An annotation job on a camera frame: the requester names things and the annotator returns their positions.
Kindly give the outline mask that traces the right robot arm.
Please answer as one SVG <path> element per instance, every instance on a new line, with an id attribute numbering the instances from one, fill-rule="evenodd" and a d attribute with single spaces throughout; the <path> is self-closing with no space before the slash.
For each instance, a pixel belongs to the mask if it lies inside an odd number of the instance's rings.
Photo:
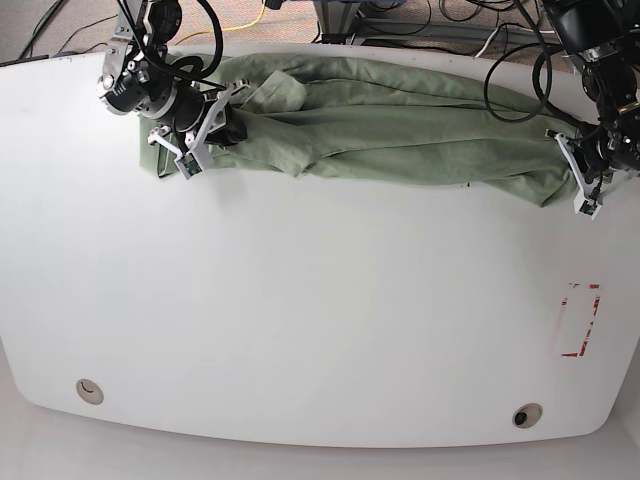
<path id="1" fill-rule="evenodd" d="M 174 155 L 173 163 L 190 178 L 212 166 L 209 147 L 235 146 L 248 138 L 234 113 L 232 97 L 244 80 L 219 84 L 209 77 L 222 61 L 223 32 L 212 6 L 199 5 L 213 27 L 210 62 L 198 56 L 167 61 L 168 43 L 182 23 L 177 1 L 120 1 L 116 30 L 107 51 L 97 91 L 116 115 L 131 112 L 154 122 L 147 137 Z"/>

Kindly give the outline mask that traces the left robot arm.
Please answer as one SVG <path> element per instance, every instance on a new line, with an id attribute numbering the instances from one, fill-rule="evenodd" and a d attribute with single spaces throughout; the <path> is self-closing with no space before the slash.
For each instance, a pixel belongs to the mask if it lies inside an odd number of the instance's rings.
<path id="1" fill-rule="evenodd" d="M 515 118 L 525 123 L 549 113 L 573 127 L 570 137 L 549 130 L 546 137 L 559 148 L 553 166 L 527 180 L 519 175 L 518 195 L 537 206 L 576 193 L 578 208 L 589 215 L 612 190 L 617 172 L 639 172 L 639 4 L 636 1 L 546 1 L 547 21 L 557 38 L 545 40 L 524 4 L 517 10 L 534 36 L 540 53 L 532 68 L 531 84 L 538 100 L 533 111 Z M 582 89 L 596 107 L 597 121 L 588 123 L 554 105 L 551 100 L 554 55 L 566 53 L 581 77 Z"/>

